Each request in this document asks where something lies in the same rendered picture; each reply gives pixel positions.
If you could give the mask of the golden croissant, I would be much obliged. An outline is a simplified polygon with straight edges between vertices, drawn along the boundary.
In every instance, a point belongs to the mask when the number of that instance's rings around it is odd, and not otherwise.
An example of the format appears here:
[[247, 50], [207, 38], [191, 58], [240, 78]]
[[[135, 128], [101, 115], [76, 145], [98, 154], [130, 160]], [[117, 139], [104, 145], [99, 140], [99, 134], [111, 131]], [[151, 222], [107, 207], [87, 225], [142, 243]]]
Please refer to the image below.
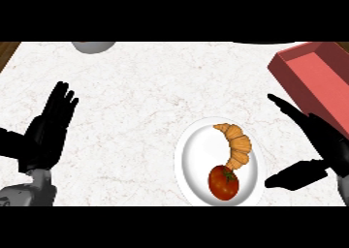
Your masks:
[[238, 170], [249, 163], [249, 153], [252, 151], [252, 142], [249, 136], [243, 133], [238, 125], [222, 123], [213, 126], [219, 130], [230, 143], [231, 157], [227, 162], [227, 167], [231, 170]]

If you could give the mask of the white oval plate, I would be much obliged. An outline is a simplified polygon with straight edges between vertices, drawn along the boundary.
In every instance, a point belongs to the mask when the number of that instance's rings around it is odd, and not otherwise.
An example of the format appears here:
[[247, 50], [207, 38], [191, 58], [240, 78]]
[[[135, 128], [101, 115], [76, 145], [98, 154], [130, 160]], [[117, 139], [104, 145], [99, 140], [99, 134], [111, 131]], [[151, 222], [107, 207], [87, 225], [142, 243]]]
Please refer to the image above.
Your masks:
[[213, 128], [216, 124], [235, 124], [224, 117], [206, 117], [185, 130], [175, 151], [175, 174], [178, 184], [193, 206], [255, 206], [264, 193], [265, 162], [259, 144], [250, 132], [241, 127], [250, 138], [252, 150], [249, 163], [235, 170], [240, 191], [228, 200], [221, 201], [209, 189], [207, 178], [212, 169], [225, 165], [231, 157], [231, 147], [224, 133]]

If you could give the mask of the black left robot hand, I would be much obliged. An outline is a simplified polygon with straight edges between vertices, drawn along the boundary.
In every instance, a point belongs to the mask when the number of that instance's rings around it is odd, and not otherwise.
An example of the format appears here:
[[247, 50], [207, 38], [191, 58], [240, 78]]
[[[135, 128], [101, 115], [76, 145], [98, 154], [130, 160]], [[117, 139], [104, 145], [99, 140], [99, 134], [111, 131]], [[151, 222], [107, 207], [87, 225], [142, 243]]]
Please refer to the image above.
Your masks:
[[59, 162], [77, 103], [68, 83], [59, 81], [43, 112], [34, 117], [25, 133], [0, 128], [0, 156], [18, 160], [21, 173], [36, 169], [49, 170]]

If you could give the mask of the red tomato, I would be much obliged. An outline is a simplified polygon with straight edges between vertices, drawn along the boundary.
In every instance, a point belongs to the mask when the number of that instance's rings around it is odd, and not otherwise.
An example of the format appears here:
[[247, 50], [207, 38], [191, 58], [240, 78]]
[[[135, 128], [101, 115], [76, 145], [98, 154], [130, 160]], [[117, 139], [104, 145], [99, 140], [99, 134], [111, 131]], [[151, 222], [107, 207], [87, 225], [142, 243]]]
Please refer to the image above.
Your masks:
[[221, 201], [228, 201], [240, 191], [240, 180], [227, 166], [216, 166], [207, 178], [209, 190]]

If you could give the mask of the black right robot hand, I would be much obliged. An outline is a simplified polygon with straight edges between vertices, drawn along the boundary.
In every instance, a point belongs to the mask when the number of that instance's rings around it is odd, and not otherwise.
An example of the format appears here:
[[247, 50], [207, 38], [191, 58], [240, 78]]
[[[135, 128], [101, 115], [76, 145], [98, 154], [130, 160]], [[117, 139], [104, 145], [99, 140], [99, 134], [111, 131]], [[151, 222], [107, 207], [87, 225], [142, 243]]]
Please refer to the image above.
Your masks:
[[342, 178], [349, 176], [349, 139], [314, 113], [302, 111], [274, 94], [269, 100], [281, 108], [281, 112], [290, 117], [304, 131], [323, 159], [299, 161], [265, 180], [267, 188], [284, 188], [289, 191], [299, 190], [327, 177], [327, 168], [332, 168]]

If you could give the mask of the red cardboard box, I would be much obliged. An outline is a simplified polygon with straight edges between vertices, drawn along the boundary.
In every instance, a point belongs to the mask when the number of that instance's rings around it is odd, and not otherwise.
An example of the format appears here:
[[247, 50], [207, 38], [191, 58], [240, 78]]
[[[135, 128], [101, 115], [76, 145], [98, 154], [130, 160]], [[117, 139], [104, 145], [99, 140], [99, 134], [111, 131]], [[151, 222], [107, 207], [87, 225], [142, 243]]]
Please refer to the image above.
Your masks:
[[349, 53], [335, 42], [281, 50], [268, 69], [305, 114], [317, 114], [349, 139]]

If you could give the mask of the grey round bowl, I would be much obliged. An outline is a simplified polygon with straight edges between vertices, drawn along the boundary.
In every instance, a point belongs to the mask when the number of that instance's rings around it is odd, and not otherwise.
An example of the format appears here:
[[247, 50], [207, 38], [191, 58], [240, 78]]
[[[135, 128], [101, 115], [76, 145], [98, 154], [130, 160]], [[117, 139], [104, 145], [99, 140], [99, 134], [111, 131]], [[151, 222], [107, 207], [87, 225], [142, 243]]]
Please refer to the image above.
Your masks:
[[107, 51], [114, 46], [114, 42], [73, 42], [73, 45], [80, 52], [95, 54]]

